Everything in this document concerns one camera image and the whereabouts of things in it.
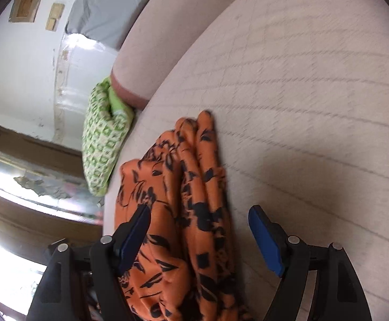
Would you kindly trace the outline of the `orange black floral blouse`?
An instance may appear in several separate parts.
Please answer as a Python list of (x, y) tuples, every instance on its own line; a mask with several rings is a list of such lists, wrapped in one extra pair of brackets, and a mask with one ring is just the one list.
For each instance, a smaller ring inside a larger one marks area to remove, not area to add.
[(151, 223), (120, 286), (141, 320), (248, 320), (238, 290), (226, 173), (211, 113), (181, 118), (120, 166), (115, 223), (141, 205)]

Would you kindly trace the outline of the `stained glass door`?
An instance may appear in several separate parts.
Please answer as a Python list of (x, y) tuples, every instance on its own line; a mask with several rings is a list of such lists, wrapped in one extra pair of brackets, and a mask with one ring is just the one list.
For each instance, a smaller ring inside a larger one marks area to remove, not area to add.
[(80, 152), (0, 126), (0, 319), (26, 318), (51, 243), (89, 245), (102, 232)]

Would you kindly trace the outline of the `green white patterned pillow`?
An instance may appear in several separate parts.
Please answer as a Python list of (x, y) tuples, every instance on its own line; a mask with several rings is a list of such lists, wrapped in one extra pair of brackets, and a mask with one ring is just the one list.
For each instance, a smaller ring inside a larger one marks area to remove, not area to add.
[(93, 196), (104, 196), (134, 111), (116, 94), (106, 77), (91, 91), (84, 119), (81, 155), (84, 176)]

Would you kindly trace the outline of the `grey pillow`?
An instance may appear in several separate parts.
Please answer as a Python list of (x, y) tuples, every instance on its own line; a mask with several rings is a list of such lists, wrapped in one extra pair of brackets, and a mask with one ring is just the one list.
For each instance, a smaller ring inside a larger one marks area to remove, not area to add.
[(65, 32), (118, 50), (148, 1), (75, 0)]

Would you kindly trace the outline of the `pink quilted bolster cushion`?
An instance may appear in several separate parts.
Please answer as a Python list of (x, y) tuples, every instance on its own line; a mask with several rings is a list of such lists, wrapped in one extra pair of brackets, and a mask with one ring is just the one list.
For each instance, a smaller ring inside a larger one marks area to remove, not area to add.
[(149, 0), (110, 73), (117, 96), (142, 110), (203, 31), (234, 0)]

